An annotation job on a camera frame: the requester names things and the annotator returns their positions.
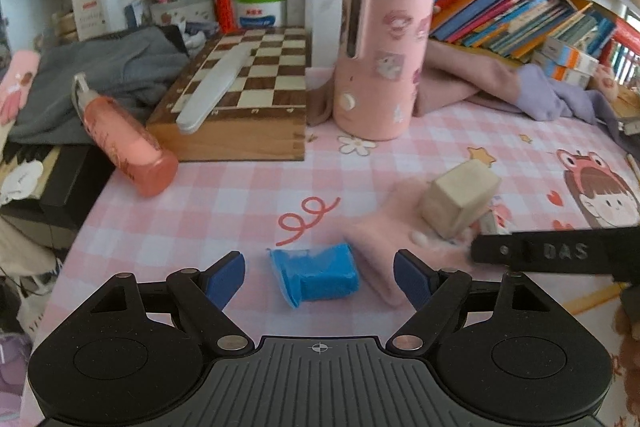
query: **bottle cap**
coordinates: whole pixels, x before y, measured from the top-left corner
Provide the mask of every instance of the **bottle cap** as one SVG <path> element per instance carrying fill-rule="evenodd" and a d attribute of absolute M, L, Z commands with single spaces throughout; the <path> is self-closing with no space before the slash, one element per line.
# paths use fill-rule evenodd
<path fill-rule="evenodd" d="M 97 92 L 89 88 L 84 73 L 76 73 L 74 75 L 71 87 L 71 103 L 73 103 L 80 118 L 83 117 L 86 107 L 99 96 Z"/>

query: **blue sponge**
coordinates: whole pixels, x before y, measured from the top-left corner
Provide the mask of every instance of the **blue sponge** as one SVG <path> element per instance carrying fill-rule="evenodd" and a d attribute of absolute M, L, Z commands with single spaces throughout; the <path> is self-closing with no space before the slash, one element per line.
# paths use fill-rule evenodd
<path fill-rule="evenodd" d="M 358 272 L 349 245 L 323 250 L 270 250 L 284 298 L 294 308 L 303 301 L 339 299 L 354 293 Z"/>

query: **pink cylinder container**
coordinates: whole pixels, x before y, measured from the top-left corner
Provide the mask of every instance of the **pink cylinder container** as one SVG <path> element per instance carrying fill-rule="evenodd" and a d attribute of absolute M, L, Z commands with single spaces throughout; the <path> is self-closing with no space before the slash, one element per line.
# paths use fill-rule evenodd
<path fill-rule="evenodd" d="M 367 140 L 409 127 L 434 0 L 343 0 L 334 120 Z"/>
<path fill-rule="evenodd" d="M 174 180 L 178 160 L 164 150 L 118 102 L 89 89 L 84 73 L 74 77 L 72 101 L 87 133 L 142 196 L 156 196 Z"/>

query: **desk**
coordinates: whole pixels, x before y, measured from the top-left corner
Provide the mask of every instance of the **desk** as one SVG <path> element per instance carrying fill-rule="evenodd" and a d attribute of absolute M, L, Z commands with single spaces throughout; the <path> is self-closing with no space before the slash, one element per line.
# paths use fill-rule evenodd
<path fill-rule="evenodd" d="M 285 248 L 339 242 L 341 219 L 374 210 L 399 179 L 433 178 L 470 155 L 490 162 L 502 177 L 500 195 L 519 230 L 588 226 L 564 181 L 559 149 L 597 153 L 640 192 L 622 150 L 599 129 L 578 120 L 535 122 L 463 102 L 414 119 L 404 136 L 390 142 L 362 144 L 331 122 L 307 134 L 304 162 L 182 164 L 174 183 L 148 200 L 139 198 L 116 172 L 67 257 L 40 338 L 114 273 L 133 272 L 139 282 L 164 280 L 177 269 L 204 269 L 228 251 L 240 250 L 246 257 L 246 279 L 225 312 L 254 341 L 261 335 L 379 335 L 384 343 L 411 316 L 408 303 L 392 309 L 366 283 L 351 298 L 303 303 L 295 311 L 280 294 L 265 249 L 294 235 L 278 225 L 282 214 L 313 220 L 301 208 L 306 198 L 321 198 L 327 206 L 340 200 L 317 226 Z M 317 209 L 317 203 L 310 201 L 307 208 Z M 499 280 L 501 270 L 491 270 Z M 611 287 L 608 277 L 532 277 L 561 303 Z M 621 340 L 611 328 L 617 305 L 617 299 L 609 300 L 577 315 L 612 356 Z M 634 425 L 625 398 L 622 377 L 616 375 L 600 411 L 608 427 Z M 21 425 L 36 425 L 40 418 L 27 390 Z"/>

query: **gray sweater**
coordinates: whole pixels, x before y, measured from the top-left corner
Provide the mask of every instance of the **gray sweater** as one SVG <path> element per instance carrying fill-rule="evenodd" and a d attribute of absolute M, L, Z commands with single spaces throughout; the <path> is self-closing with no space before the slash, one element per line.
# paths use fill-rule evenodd
<path fill-rule="evenodd" d="M 188 62 L 153 27 L 116 40 L 76 42 L 46 51 L 9 139 L 28 144 L 92 143 L 71 103 L 72 80 L 80 71 L 86 73 L 89 87 L 115 98 L 144 122 Z"/>

